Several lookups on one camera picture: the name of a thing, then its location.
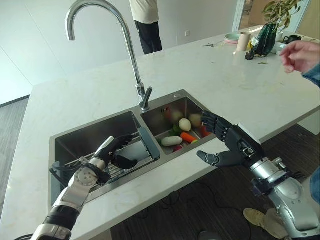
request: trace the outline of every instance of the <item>white countertop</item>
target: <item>white countertop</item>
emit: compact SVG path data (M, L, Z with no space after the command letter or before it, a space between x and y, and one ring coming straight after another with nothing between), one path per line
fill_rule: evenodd
M212 112L241 122L262 142L309 116L320 105L319 88L298 72L284 73L280 57L244 59L236 45L202 46L223 35L137 59L150 100L185 89ZM32 234L48 213L49 139L138 104L131 63L123 61L33 88L14 155L0 239ZM227 148L218 139L86 204L72 239L88 240L209 173L197 150Z

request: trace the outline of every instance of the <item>person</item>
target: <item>person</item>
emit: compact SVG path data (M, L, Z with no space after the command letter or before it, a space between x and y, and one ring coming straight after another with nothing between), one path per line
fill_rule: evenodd
M307 41L293 41L279 54L286 73L298 71L302 76L320 88L320 45ZM304 196L320 218L320 167L302 183ZM288 236L284 223L277 215L274 208L266 214L246 208L244 217L253 225L265 229L277 239Z
M130 0L130 6L143 53L146 55L161 51L157 0Z

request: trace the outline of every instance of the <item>dark floor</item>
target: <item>dark floor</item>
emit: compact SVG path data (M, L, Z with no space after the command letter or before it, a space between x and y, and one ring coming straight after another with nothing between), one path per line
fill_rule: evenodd
M0 107L0 219L22 121L29 99Z
M320 136L295 125L263 144L271 159L280 157L293 171L309 176L320 165ZM112 240L196 240L201 230L218 232L223 240L249 239L242 214L220 206L254 208L265 213L273 205L250 191L252 174L243 167L217 169L111 229ZM274 240L251 226L252 240Z

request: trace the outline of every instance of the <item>black pants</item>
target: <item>black pants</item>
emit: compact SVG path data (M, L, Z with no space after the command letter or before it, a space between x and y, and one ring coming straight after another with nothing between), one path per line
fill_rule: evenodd
M139 32L140 42L144 54L151 54L162 50L159 35L159 22L144 24L135 21L136 29Z

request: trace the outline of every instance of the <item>robotic arm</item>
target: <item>robotic arm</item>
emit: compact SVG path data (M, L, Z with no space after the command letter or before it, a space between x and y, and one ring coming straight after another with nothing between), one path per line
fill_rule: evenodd
M230 151L217 154L198 151L198 157L215 167L242 165L249 169L256 177L252 180L254 194L267 195L272 200L289 236L319 239L318 216L304 197L303 186L291 177L282 160L268 159L262 146L239 125L208 111L203 113L201 121Z
M84 207L91 188L96 184L104 184L110 175L103 170L109 162L121 169L133 168L138 161L115 155L117 149L127 145L132 135L119 138L109 137L95 152L91 160L78 169L69 181L51 212L34 232L31 240L69 240L71 230Z

